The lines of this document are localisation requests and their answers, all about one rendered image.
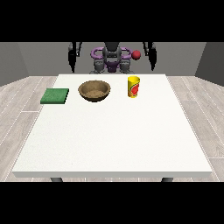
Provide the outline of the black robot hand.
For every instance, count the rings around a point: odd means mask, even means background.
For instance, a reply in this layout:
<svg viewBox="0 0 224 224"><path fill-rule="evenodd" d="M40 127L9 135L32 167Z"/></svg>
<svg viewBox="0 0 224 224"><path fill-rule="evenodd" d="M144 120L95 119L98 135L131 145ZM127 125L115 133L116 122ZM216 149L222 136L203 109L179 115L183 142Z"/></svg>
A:
<svg viewBox="0 0 224 224"><path fill-rule="evenodd" d="M157 63L157 49L154 42L143 42L144 54L149 58L151 70L155 69Z"/></svg>
<svg viewBox="0 0 224 224"><path fill-rule="evenodd" d="M81 42L71 42L68 47L68 63L72 69L75 70L76 58L81 54Z"/></svg>

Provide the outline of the yellow cup with melon print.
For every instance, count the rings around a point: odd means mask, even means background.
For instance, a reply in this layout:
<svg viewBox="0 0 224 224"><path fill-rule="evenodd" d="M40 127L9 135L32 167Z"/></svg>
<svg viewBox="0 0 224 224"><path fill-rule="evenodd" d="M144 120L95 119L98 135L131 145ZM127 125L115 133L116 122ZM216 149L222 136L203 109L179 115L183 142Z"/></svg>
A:
<svg viewBox="0 0 224 224"><path fill-rule="evenodd" d="M130 76L128 78L128 97L135 98L138 94L140 85L140 78L137 76Z"/></svg>

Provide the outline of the brown wooden bowl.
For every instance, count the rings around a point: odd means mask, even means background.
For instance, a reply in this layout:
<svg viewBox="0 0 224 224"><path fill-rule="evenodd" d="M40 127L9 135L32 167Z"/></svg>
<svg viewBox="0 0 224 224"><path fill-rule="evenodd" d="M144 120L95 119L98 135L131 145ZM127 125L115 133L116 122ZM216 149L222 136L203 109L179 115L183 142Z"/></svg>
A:
<svg viewBox="0 0 224 224"><path fill-rule="evenodd" d="M100 102L110 93L110 85L103 80L88 80L78 88L79 94L89 102Z"/></svg>

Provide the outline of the green square pad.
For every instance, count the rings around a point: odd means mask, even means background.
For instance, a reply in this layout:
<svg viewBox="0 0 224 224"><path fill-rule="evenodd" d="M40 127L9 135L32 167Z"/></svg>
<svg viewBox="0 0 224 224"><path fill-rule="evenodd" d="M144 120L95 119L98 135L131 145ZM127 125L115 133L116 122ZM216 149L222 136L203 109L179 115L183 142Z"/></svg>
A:
<svg viewBox="0 0 224 224"><path fill-rule="evenodd" d="M41 100L41 104L64 104L69 93L68 88L48 88Z"/></svg>

